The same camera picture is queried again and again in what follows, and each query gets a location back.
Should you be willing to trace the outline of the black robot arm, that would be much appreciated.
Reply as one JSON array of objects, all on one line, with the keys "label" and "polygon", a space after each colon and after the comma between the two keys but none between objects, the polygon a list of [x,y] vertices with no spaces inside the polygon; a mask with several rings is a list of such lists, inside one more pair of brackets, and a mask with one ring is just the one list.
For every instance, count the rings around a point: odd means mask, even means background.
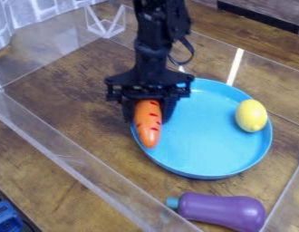
[{"label": "black robot arm", "polygon": [[176,102],[190,94],[194,76],[166,69],[180,64],[170,56],[174,42],[192,50],[186,40],[190,18],[184,0],[133,0],[137,34],[134,67],[105,79],[106,99],[122,105],[123,120],[136,116],[136,103],[154,100],[160,104],[162,121],[169,121]]}]

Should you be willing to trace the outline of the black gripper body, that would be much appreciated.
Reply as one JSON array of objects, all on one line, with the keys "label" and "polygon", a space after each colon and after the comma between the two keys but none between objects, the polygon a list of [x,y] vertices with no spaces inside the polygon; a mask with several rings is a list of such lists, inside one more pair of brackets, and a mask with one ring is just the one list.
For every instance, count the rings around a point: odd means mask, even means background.
[{"label": "black gripper body", "polygon": [[105,79],[106,99],[119,102],[122,97],[129,100],[188,97],[194,77],[166,69],[170,47],[152,50],[146,45],[136,42],[134,49],[134,67],[127,72]]}]

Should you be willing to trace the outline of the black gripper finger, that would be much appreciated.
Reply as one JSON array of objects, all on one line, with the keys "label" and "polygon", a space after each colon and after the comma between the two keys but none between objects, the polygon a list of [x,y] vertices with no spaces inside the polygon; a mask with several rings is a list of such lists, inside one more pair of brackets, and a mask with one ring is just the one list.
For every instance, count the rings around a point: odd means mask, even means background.
[{"label": "black gripper finger", "polygon": [[162,111],[162,123],[166,123],[172,118],[177,100],[177,97],[164,97],[160,100]]},{"label": "black gripper finger", "polygon": [[127,123],[130,123],[134,119],[136,103],[137,103],[137,100],[122,98],[123,120]]}]

